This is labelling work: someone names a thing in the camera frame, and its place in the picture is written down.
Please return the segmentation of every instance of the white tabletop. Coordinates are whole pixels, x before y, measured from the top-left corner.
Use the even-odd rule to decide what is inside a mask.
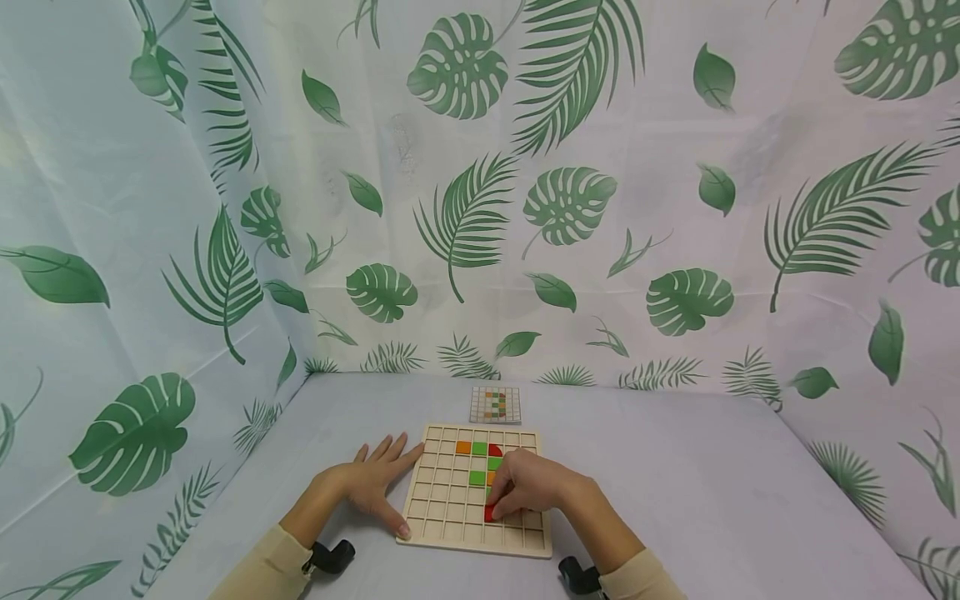
[[[149,598],[206,598],[313,475],[363,442],[425,423],[467,423],[475,381],[335,374],[310,380],[207,512]],[[503,382],[545,456],[596,479],[691,599],[928,600],[910,571],[765,405],[724,396]],[[390,492],[401,508],[405,476]],[[321,541],[357,556],[304,596],[564,598],[557,563],[590,564],[559,514],[551,560],[396,544],[340,510]]]

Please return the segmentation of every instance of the palm frond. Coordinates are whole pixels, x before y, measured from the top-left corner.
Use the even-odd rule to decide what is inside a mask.
[[[469,379],[499,379],[500,371],[493,368],[493,365],[484,360],[480,355],[480,350],[474,347],[469,338],[464,337],[457,340],[457,334],[453,334],[453,346],[437,346],[437,354],[440,356],[440,364],[450,371],[454,377],[466,377]]]
[[[813,443],[807,449],[827,472],[830,479],[843,490],[850,502],[873,523],[883,527],[883,486],[876,481],[879,475],[867,461],[857,456],[845,444]]]
[[[653,392],[663,388],[697,385],[697,379],[706,377],[695,372],[703,361],[696,358],[668,358],[650,361],[620,375],[617,387],[638,392]]]
[[[427,362],[414,356],[417,347],[413,344],[391,342],[378,344],[367,353],[367,360],[360,366],[360,372],[410,372],[423,368]]]
[[[865,241],[890,229],[890,223],[873,205],[906,206],[893,195],[914,188],[903,187],[897,181],[925,175],[932,165],[924,161],[942,153],[919,144],[900,152],[902,146],[889,151],[881,148],[840,167],[817,182],[802,200],[801,187],[782,221],[780,201],[773,219],[767,208],[763,245],[770,262],[778,269],[770,312],[777,312],[783,276],[851,276],[860,266],[861,254],[873,249]]]
[[[497,211],[499,204],[509,204],[502,195],[513,187],[502,185],[514,176],[511,167],[515,156],[494,156],[474,161],[466,171],[446,187],[438,204],[437,191],[433,193],[433,219],[420,204],[420,215],[414,209],[414,219],[420,237],[427,248],[446,262],[450,287],[460,303],[464,298],[453,280],[454,267],[485,267],[500,262],[499,231],[509,219]]]
[[[537,380],[537,383],[548,383],[550,385],[572,385],[572,386],[592,386],[593,373],[586,367],[580,365],[570,365],[569,367],[557,367],[544,373]]]
[[[531,107],[517,121],[534,122],[515,134],[517,155],[559,145],[587,119],[610,76],[613,100],[620,69],[620,45],[627,47],[636,81],[636,54],[643,65],[643,29],[632,0],[533,0],[525,9],[529,35],[548,34],[522,50],[550,54],[523,65],[517,78],[541,94],[518,102]]]

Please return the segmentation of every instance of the beige sleeve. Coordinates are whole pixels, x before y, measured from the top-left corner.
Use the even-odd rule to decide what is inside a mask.
[[[650,550],[644,550],[609,575],[600,585],[610,600],[686,600]]]
[[[311,554],[274,525],[208,600],[297,600],[310,581],[302,569]]]

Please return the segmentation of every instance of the fabric backdrop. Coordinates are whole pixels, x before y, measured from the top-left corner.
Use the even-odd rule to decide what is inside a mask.
[[[0,11],[0,597],[142,593],[334,371],[754,397],[958,597],[960,3]]]

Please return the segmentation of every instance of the wooden puzzle board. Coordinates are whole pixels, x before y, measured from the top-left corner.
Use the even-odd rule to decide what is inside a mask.
[[[521,447],[540,455],[540,434],[430,423],[423,441],[423,455],[414,465],[403,505],[411,539],[397,538],[398,543],[542,559],[553,556],[549,515],[524,511],[486,522],[487,495],[502,455]]]

